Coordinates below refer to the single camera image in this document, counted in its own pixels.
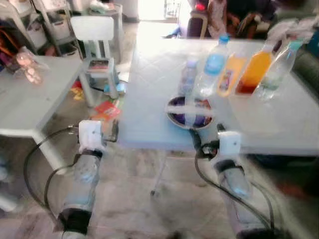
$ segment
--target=orange juice bottle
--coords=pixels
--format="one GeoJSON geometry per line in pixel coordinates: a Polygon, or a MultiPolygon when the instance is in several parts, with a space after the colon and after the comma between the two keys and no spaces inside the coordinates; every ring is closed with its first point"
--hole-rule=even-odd
{"type": "Polygon", "coordinates": [[[217,84],[217,93],[221,97],[226,97],[230,94],[231,89],[235,85],[247,58],[238,53],[231,55],[226,63],[224,72],[222,73],[217,84]]]}
{"type": "Polygon", "coordinates": [[[263,49],[251,58],[237,85],[236,93],[252,94],[254,92],[271,64],[272,49],[273,45],[265,44],[263,49]]]}

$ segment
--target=white table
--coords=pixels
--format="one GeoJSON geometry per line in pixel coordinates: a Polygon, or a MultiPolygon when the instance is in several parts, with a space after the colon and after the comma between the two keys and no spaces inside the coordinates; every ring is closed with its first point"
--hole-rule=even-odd
{"type": "MultiPolygon", "coordinates": [[[[204,59],[216,44],[214,40],[138,40],[119,143],[137,148],[193,149],[188,131],[173,125],[164,108],[176,96],[187,55],[192,52],[204,59]]],[[[262,46],[259,41],[228,43],[230,52],[242,51],[248,57],[262,46]]],[[[216,124],[221,122],[242,133],[243,153],[319,155],[319,105],[295,76],[289,75],[286,80],[278,89],[280,96],[267,104],[256,97],[211,97],[216,119],[200,131],[203,141],[216,139],[216,124]]]]}
{"type": "MultiPolygon", "coordinates": [[[[0,134],[32,137],[36,143],[46,138],[41,130],[80,76],[88,106],[94,101],[88,82],[82,73],[82,61],[76,58],[38,56],[50,70],[42,73],[41,85],[27,79],[14,79],[6,70],[0,72],[0,134]]],[[[49,141],[40,149],[53,169],[65,162],[49,141]]]]}

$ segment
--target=small white chair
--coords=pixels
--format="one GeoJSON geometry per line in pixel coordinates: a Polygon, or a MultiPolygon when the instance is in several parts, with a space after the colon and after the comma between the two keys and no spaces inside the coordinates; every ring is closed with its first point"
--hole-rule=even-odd
{"type": "Polygon", "coordinates": [[[116,99],[119,96],[116,90],[118,76],[109,46],[109,41],[114,36],[114,20],[107,16],[74,16],[71,18],[71,25],[76,38],[84,43],[86,58],[83,60],[83,70],[85,74],[95,79],[107,78],[110,97],[116,99]],[[106,72],[87,72],[91,60],[104,59],[109,61],[109,69],[106,72]]]}

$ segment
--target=table surface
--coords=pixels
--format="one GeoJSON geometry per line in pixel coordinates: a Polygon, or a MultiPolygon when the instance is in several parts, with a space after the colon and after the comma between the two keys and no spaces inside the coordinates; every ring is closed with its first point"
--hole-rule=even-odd
{"type": "Polygon", "coordinates": [[[37,56],[50,70],[41,71],[43,83],[31,84],[0,72],[0,134],[32,136],[42,129],[78,77],[82,61],[75,58],[37,56]]]}
{"type": "MultiPolygon", "coordinates": [[[[215,40],[137,41],[130,83],[120,120],[119,143],[127,147],[192,150],[187,130],[173,125],[164,109],[176,96],[181,72],[189,54],[201,57],[217,45],[215,40]]],[[[263,46],[261,41],[231,40],[229,52],[248,59],[263,46]]],[[[319,105],[290,74],[278,95],[264,103],[257,97],[212,96],[215,120],[200,130],[203,141],[217,138],[216,124],[242,133],[242,152],[287,155],[319,155],[319,105]]]]}

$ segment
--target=tiled floor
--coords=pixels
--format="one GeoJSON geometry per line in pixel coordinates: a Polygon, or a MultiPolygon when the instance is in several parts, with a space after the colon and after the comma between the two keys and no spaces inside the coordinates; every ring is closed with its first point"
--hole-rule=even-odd
{"type": "MultiPolygon", "coordinates": [[[[173,26],[140,23],[125,24],[124,27],[125,53],[119,71],[127,77],[136,35],[149,37],[151,41],[152,37],[165,35],[173,26]]],[[[87,119],[90,113],[85,103],[73,100],[70,93],[45,130],[53,132],[77,123],[87,119]]],[[[53,141],[64,158],[72,162],[78,150],[74,136],[59,135],[53,141]]],[[[19,196],[25,205],[23,211],[17,214],[0,212],[0,239],[42,239],[52,234],[53,223],[29,197],[22,177],[23,160],[33,145],[31,139],[0,137],[0,147],[10,160],[15,175],[13,183],[2,183],[1,189],[19,196]]],[[[220,193],[208,187],[197,176],[190,156],[156,150],[125,149],[110,143],[108,154],[101,162],[100,182],[96,188],[96,203],[88,237],[163,239],[172,231],[187,229],[207,239],[233,239],[220,193]],[[164,157],[168,157],[168,160],[159,195],[151,198],[150,190],[164,157]]],[[[209,163],[201,166],[214,177],[209,163]]],[[[270,180],[285,178],[284,174],[261,170],[248,161],[244,161],[244,166],[250,178],[253,177],[276,195],[284,221],[295,238],[318,238],[318,201],[300,202],[286,198],[277,193],[270,180]]],[[[50,172],[51,168],[41,153],[37,152],[29,173],[32,186],[41,197],[50,172]]],[[[49,199],[56,213],[61,208],[69,181],[70,177],[62,176],[56,176],[52,181],[49,199]]]]}

